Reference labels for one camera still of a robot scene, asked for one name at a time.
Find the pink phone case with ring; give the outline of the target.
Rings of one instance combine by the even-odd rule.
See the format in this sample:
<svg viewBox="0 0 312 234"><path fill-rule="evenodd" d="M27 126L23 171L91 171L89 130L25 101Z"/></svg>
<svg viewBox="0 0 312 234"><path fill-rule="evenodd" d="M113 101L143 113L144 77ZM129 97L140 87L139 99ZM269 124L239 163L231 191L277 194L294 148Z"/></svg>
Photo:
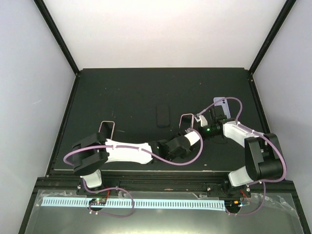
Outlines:
<svg viewBox="0 0 312 234"><path fill-rule="evenodd" d="M179 122L179 129L180 130L188 130L192 129L194 126L194 114L188 113L188 114L182 114L180 117L180 122Z"/></svg>

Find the lilac phone case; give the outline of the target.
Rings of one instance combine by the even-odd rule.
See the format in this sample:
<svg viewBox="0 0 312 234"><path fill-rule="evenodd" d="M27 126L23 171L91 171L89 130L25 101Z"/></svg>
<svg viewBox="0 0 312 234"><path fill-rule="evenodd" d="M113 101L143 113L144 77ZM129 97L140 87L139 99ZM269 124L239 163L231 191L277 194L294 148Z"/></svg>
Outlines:
<svg viewBox="0 0 312 234"><path fill-rule="evenodd" d="M223 112L227 118L231 118L231 113L230 113L230 109L228 106L228 102L226 99L224 99L224 97L214 97L213 101L217 102L215 104L215 106L221 106L222 107Z"/></svg>

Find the black phone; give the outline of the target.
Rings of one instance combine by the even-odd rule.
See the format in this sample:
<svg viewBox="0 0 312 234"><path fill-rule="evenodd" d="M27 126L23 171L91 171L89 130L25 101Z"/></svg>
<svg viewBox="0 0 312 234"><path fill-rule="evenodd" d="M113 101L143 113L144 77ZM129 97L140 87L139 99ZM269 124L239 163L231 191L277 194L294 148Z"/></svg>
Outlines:
<svg viewBox="0 0 312 234"><path fill-rule="evenodd" d="M156 122L158 127L170 126L170 108L167 104L156 106Z"/></svg>

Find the gold rimmed phone case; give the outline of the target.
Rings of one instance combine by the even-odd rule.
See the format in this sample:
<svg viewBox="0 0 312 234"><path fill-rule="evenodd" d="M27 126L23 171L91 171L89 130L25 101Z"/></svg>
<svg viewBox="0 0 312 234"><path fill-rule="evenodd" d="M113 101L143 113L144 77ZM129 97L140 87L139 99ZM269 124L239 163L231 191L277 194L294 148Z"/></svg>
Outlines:
<svg viewBox="0 0 312 234"><path fill-rule="evenodd" d="M115 122L114 121L102 121L99 126L99 132L104 133L106 138L113 139L114 130L115 130Z"/></svg>

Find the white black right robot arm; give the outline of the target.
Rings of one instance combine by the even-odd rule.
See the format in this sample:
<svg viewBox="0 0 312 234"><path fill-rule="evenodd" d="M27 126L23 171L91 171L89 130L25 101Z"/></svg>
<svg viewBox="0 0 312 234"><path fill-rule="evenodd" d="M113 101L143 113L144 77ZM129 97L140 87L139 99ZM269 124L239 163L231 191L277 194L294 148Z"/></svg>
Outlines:
<svg viewBox="0 0 312 234"><path fill-rule="evenodd" d="M234 118L228 118L220 106L210 109L210 116L212 122L208 122L203 114L195 116L200 123L198 129L203 139L221 136L244 148L245 165L231 171L222 182L224 195L234 196L245 185L283 180L286 163L277 135L259 133L247 128Z"/></svg>

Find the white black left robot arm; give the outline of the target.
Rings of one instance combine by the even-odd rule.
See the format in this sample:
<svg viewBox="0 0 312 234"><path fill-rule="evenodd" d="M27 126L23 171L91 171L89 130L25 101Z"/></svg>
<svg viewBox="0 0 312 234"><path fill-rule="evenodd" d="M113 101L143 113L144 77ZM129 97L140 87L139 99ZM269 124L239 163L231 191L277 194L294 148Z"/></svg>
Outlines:
<svg viewBox="0 0 312 234"><path fill-rule="evenodd" d="M184 157L199 143L196 156L187 162L176 163L176 157ZM186 166L195 162L203 150L203 139L199 132L189 129L171 140L151 141L133 144L106 139L103 133L96 133L89 139L77 143L63 161L74 169L74 175L82 178L88 190L98 195L104 191L100 168L105 163L131 162L149 164L153 159L175 165Z"/></svg>

